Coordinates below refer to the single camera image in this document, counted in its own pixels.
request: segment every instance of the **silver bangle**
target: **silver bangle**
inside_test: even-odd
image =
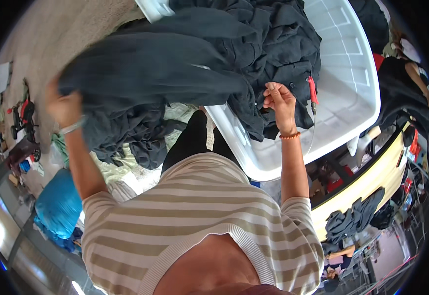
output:
[[[70,133],[70,132],[73,132],[73,131],[79,129],[80,127],[83,126],[83,124],[85,123],[85,121],[87,121],[87,116],[86,115],[82,115],[81,118],[80,118],[80,120],[78,120],[76,123],[74,123],[74,124],[72,124],[70,126],[62,128],[60,130],[60,134],[64,135],[64,134],[67,134],[67,133]]]

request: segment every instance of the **blue bag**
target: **blue bag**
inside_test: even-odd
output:
[[[82,200],[72,175],[61,169],[47,184],[35,204],[41,223],[61,239],[68,239],[82,212]]]

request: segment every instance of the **white plastic bin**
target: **white plastic bin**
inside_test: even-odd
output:
[[[147,6],[151,1],[156,0],[136,2]],[[304,162],[309,163],[370,127],[378,118],[380,92],[370,45],[350,3],[347,0],[304,2],[304,11],[322,38],[322,68],[316,83],[319,105],[308,154],[313,128],[299,129]],[[251,140],[229,106],[206,106],[206,110],[250,178],[269,181],[280,177],[281,140],[278,137],[261,143]]]

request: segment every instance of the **floor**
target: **floor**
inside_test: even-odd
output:
[[[13,61],[10,86],[4,92],[3,108],[23,97],[23,78],[36,105],[36,139],[41,143],[42,177],[31,170],[24,175],[30,191],[39,196],[59,170],[49,159],[51,134],[58,126],[45,111],[45,86],[63,66],[86,46],[111,33],[118,25],[144,17],[134,0],[36,0],[18,21],[0,52],[0,64]],[[12,115],[5,114],[5,140],[14,145],[10,126]]]

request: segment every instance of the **striped shirt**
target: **striped shirt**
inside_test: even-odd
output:
[[[309,199],[290,198],[280,208],[215,153],[184,159],[134,199],[117,204],[100,192],[83,209],[83,260],[94,286],[108,294],[151,295],[177,258],[209,234],[229,234],[261,284],[310,294],[320,281],[324,253]]]

